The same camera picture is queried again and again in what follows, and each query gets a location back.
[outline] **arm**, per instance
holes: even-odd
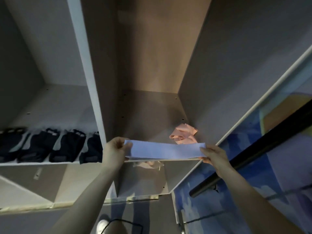
[[[215,145],[206,145],[201,151],[206,157],[200,159],[213,165],[218,176],[225,181],[252,233],[304,234],[232,168],[223,149]]]
[[[90,233],[103,206],[106,194],[125,161],[132,144],[124,145],[125,138],[116,137],[105,145],[102,169],[72,207],[56,222],[48,233]]]

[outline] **hand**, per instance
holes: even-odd
[[[200,148],[200,151],[206,157],[199,157],[199,159],[202,159],[204,163],[213,165],[219,177],[223,178],[222,171],[224,171],[224,169],[233,169],[226,152],[218,146],[206,144],[206,148]]]
[[[132,143],[124,144],[127,138],[115,137],[103,149],[102,166],[118,171],[123,162],[128,160],[125,156],[131,149]]]

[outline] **pink cloth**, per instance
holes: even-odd
[[[169,138],[174,139],[177,144],[197,143],[194,138],[196,132],[197,129],[194,127],[188,124],[181,124],[174,129]]]

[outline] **white sneaker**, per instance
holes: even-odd
[[[105,231],[103,232],[103,230],[108,225],[108,223],[109,222],[107,220],[99,221],[98,225],[96,226],[96,234],[104,234]]]

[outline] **paper strip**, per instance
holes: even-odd
[[[205,143],[193,144],[167,144],[138,140],[126,140],[124,143],[132,142],[130,155],[126,157],[152,158],[152,159],[188,159],[201,157],[203,154],[200,147],[206,147]]]

